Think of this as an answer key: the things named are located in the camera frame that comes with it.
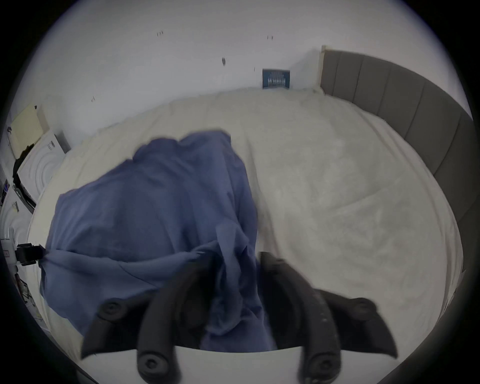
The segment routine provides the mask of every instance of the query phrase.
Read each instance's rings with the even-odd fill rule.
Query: black plastic clip
[[[31,243],[18,244],[15,256],[21,265],[35,264],[37,260],[41,260],[45,255],[45,248],[41,245],[32,245]]]

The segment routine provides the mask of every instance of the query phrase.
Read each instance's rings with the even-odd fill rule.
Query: white wall
[[[11,112],[39,105],[75,146],[173,99],[261,86],[262,68],[291,69],[293,88],[311,87],[322,45],[416,71],[469,112],[441,44],[391,0],[83,1],[42,42]]]

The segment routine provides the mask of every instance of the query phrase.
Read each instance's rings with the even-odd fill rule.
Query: bed
[[[471,118],[450,96],[395,64],[325,50],[320,73],[314,89],[193,97],[99,131],[52,177],[28,241],[45,244],[61,193],[96,180],[140,145],[220,127],[247,169],[257,252],[285,258],[318,288],[374,300],[393,332],[398,360],[377,357],[359,377],[352,370],[359,357],[346,354],[337,382],[381,380],[438,329],[462,271],[473,265],[478,142]],[[80,361],[81,335],[40,296],[39,268],[25,274],[52,336],[101,377],[101,366]]]

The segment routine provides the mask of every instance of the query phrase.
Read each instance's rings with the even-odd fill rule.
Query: screw
[[[168,373],[168,361],[163,356],[153,353],[141,356],[138,367],[147,375],[164,376]]]
[[[118,303],[109,303],[105,308],[105,312],[109,315],[113,315],[120,310],[120,305]]]

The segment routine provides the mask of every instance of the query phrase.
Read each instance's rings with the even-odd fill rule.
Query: paper
[[[35,144],[42,136],[43,130],[36,115],[35,107],[30,104],[12,121],[9,133],[10,147],[15,158],[30,144]]]

